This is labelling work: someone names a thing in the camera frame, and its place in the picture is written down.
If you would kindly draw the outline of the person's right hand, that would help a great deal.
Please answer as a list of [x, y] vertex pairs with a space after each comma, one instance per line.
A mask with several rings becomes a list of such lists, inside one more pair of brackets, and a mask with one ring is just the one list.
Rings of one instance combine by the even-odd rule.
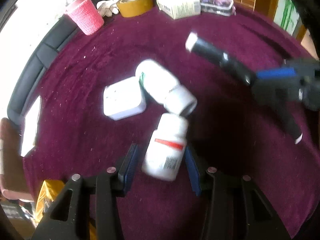
[[317, 53], [316, 53], [316, 48], [315, 45], [313, 43], [313, 40], [311, 38], [310, 35], [310, 31], [307, 29], [306, 33], [300, 43], [302, 45], [302, 47], [304, 47], [306, 49], [306, 51], [316, 60], [319, 60]]

